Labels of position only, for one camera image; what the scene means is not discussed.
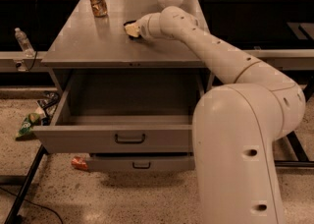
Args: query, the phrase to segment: drawer handle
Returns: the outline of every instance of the drawer handle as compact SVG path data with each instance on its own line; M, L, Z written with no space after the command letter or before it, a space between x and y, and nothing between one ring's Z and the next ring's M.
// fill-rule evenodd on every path
M149 169L150 168L150 162L147 164L135 164L135 162L132 163L133 169Z
M140 140L133 140L133 139L124 139L122 140L121 137L118 136L118 134L115 134L115 142L118 144L137 144L137 143L143 143L146 140L146 135L143 134L141 136Z

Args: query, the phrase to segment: black cable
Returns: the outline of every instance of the black cable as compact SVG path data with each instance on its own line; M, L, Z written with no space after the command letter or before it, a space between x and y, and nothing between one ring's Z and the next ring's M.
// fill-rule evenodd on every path
M9 195L11 195L11 196L17 196L17 195L13 194L12 192L10 192L10 191L8 191L8 190L2 188L2 187L0 187L0 190L6 192L7 194L9 194ZM40 204L31 202L31 201L28 200L28 199L24 199L24 201L26 201L27 203L32 204L32 205L34 205L34 206L37 206L37 207L40 207L40 208L43 208L43 209L46 209L46 210L48 210L48 211L53 212L53 213L58 217L58 219L60 220L60 223L63 224L63 220L62 220L61 216L60 216L59 213L56 212L55 210L53 210L53 209L51 209L51 208L49 208L49 207L47 207L47 206L44 206L44 205L40 205Z
M35 0L35 15L36 15L36 19L38 22L38 30L37 30L37 35L38 35L38 39L39 39L39 31L40 31L40 21L39 21L39 17L38 17L38 13L37 13L37 4L38 4L38 0ZM35 56L32 60L31 66L30 68L26 67L28 71L31 71L31 69L33 68L33 66L35 65L36 59L37 59L37 55L38 55L38 50L35 51Z

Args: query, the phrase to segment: concrete floor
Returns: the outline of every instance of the concrete floor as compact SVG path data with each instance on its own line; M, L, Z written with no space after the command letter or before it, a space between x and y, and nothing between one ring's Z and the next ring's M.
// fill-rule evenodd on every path
M15 141L25 115L33 112L42 90L0 89L0 174L24 175L36 154L39 140ZM314 159L314 98L297 129L302 144ZM274 146L275 158L295 159L286 140ZM200 204L195 171L181 173L88 173L71 166L75 155L45 156L27 199L56 210L67 224L199 224ZM314 170L277 169L287 224L311 224L314 219ZM4 187L17 193L19 187ZM0 223L14 198L0 190ZM24 223L60 223L57 217L24 203Z

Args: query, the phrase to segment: gray tabletop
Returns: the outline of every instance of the gray tabletop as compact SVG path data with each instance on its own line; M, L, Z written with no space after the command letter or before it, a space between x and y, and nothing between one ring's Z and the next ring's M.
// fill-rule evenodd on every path
M124 23L161 12L157 0L106 0L108 16L95 18L89 0L80 0L50 47L42 63L55 68L198 67L203 64L181 42L131 40ZM208 29L197 0L184 0L181 8Z

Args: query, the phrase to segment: drawer front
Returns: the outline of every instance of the drawer front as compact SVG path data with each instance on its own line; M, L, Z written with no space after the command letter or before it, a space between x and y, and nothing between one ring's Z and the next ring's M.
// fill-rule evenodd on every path
M49 153L192 152L191 130L109 130L104 127L37 127Z
M186 171L195 168L193 156L154 157L90 157L86 159L91 172L124 171Z

